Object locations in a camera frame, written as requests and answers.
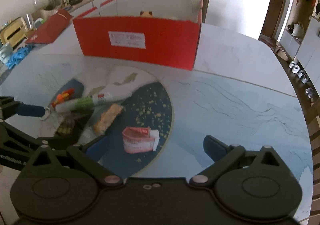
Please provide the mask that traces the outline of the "red cardboard box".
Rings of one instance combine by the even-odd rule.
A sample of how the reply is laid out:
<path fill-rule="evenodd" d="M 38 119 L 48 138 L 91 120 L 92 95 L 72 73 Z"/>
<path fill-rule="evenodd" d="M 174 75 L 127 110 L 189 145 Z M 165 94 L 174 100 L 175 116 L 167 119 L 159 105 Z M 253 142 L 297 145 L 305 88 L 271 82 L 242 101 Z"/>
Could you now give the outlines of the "red cardboard box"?
<path fill-rule="evenodd" d="M 192 70 L 201 0 L 107 0 L 78 15 L 73 26 L 83 55 Z M 141 17 L 152 11 L 153 17 Z"/>

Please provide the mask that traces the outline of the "round fish pattern mat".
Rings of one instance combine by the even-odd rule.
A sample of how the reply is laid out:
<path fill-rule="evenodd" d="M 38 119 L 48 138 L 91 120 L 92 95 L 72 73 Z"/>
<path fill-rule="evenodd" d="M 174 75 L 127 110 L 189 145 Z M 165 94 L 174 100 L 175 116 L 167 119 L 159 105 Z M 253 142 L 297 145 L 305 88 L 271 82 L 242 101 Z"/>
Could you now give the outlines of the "round fish pattern mat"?
<path fill-rule="evenodd" d="M 107 137 L 107 150 L 99 164 L 127 178 L 148 166 L 161 152 L 171 130 L 172 106 L 169 94 L 162 83 L 152 74 L 131 66 L 109 66 L 82 72 L 53 88 L 48 103 L 54 101 L 58 93 L 74 88 L 73 99 L 96 95 L 101 92 L 131 91 L 132 96 L 118 101 L 124 107 L 112 125 L 102 134 Z M 76 142 L 85 145 L 99 136 L 92 126 L 101 114 L 112 104 L 107 103 L 92 108 L 91 118 L 80 124 L 80 134 Z M 134 153 L 125 152 L 122 131 L 127 127 L 149 127 L 158 130 L 160 139 L 156 151 Z"/>

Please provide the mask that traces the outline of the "red paper bag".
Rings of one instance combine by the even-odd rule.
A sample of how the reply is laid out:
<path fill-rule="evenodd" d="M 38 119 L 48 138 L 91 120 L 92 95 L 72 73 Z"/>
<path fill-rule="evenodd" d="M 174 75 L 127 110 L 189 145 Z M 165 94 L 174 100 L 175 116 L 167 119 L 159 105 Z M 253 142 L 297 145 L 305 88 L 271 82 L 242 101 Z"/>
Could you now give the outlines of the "red paper bag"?
<path fill-rule="evenodd" d="M 31 36 L 26 44 L 51 44 L 69 25 L 73 18 L 67 11 L 60 9 L 50 16 Z"/>

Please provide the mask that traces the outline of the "yellow tissue box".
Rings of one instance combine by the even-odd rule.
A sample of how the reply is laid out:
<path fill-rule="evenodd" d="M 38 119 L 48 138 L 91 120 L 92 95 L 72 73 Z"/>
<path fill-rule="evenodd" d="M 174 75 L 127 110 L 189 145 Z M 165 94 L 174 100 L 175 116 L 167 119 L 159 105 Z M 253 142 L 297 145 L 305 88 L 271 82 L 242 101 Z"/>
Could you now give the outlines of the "yellow tissue box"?
<path fill-rule="evenodd" d="M 1 29 L 1 46 L 9 43 L 15 49 L 26 38 L 27 25 L 22 17 L 11 20 Z"/>

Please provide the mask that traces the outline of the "blue rubber gloves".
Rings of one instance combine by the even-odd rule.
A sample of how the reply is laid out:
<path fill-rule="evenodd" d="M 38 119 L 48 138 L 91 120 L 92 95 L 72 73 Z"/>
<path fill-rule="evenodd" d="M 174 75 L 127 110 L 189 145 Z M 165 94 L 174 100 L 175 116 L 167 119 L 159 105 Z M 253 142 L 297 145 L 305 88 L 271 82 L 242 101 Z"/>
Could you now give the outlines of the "blue rubber gloves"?
<path fill-rule="evenodd" d="M 20 64 L 20 62 L 23 61 L 33 49 L 33 45 L 26 45 L 25 47 L 19 48 L 6 63 L 7 68 L 12 69 L 16 65 Z"/>

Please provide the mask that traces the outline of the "white sideboard cabinet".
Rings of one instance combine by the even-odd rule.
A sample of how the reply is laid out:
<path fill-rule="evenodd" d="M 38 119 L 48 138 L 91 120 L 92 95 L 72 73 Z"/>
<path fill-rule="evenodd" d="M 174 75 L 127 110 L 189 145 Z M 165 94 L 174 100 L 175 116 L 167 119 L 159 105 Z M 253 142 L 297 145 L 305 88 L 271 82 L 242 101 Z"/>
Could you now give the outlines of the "white sideboard cabinet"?
<path fill-rule="evenodd" d="M 90 9 L 92 9 L 93 7 L 100 7 L 100 4 L 105 2 L 107 0 L 83 0 L 82 2 L 72 6 L 72 8 L 68 11 L 68 13 L 70 15 L 72 15 L 73 17 L 76 17 Z"/>

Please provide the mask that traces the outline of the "tan snack bar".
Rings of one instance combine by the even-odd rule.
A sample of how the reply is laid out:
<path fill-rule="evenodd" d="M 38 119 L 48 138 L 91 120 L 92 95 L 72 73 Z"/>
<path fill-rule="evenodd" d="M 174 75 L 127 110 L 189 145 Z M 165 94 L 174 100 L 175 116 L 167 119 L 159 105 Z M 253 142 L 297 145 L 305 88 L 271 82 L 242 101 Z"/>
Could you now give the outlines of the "tan snack bar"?
<path fill-rule="evenodd" d="M 112 104 L 106 111 L 104 111 L 100 119 L 92 126 L 93 131 L 102 135 L 113 123 L 118 115 L 121 114 L 124 107 L 119 104 Z"/>

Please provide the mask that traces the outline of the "tan spotted pig toy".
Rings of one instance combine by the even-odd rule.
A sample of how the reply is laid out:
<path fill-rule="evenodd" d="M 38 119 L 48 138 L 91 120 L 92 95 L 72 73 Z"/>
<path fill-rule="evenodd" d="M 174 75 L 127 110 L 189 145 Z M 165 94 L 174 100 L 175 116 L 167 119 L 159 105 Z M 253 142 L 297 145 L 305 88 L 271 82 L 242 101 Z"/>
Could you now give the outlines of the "tan spotted pig toy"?
<path fill-rule="evenodd" d="M 153 17 L 152 11 L 141 11 L 140 12 L 141 17 Z"/>

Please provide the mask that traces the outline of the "white green toothpaste tube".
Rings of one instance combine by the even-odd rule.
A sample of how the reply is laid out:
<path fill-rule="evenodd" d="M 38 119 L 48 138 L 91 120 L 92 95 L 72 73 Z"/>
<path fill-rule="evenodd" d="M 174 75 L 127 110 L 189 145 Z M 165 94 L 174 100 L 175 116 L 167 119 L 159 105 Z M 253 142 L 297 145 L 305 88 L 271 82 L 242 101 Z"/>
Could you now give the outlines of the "white green toothpaste tube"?
<path fill-rule="evenodd" d="M 131 91 L 121 91 L 121 92 L 101 92 L 96 95 L 91 95 L 87 97 L 72 99 L 64 103 L 58 104 L 55 107 L 57 113 L 68 113 L 71 111 L 91 109 L 107 103 L 117 102 L 125 100 L 132 96 Z"/>

